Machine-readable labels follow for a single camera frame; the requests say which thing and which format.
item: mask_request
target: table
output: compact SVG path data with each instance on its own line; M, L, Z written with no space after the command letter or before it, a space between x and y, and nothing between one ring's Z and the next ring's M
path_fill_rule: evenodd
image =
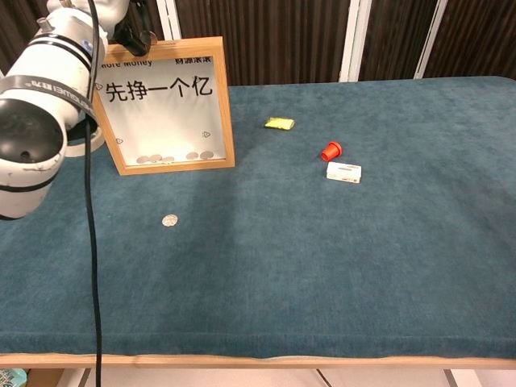
M96 151L106 363L515 368L515 98L499 77L235 87L235 169L120 177ZM325 178L331 140L359 185ZM66 160L0 223L2 365L93 363L83 196Z

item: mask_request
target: small white box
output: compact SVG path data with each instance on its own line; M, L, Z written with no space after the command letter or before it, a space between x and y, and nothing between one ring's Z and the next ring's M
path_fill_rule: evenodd
M347 181L348 183L360 183L362 167L359 165L330 162L326 170L326 178Z

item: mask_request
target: framed sign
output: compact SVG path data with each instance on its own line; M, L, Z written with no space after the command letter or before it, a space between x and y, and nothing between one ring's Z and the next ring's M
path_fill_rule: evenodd
M110 46L94 109L121 175L235 166L222 37Z

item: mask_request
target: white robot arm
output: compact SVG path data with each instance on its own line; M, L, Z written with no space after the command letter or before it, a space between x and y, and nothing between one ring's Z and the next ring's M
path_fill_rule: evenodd
M119 28L129 1L95 0L98 65L108 36L116 38L117 33L133 54L148 50L147 43ZM88 2L49 0L48 10L50 15L38 20L41 28L0 81L2 220L22 218L44 200L65 158L67 130L77 124L81 110L93 115L86 99L93 50Z

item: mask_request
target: dark curtain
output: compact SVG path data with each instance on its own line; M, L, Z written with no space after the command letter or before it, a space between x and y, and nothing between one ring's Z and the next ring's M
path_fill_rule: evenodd
M437 0L373 0L360 81L414 78Z
M152 26L158 39L162 40L156 0L148 0L148 5ZM0 69L4 74L38 31L36 20L46 15L47 0L0 0ZM133 6L130 6L129 20L139 33L140 23Z
M224 38L230 85L339 80L349 0L176 0L184 38Z
M448 0L425 77L516 79L516 1Z

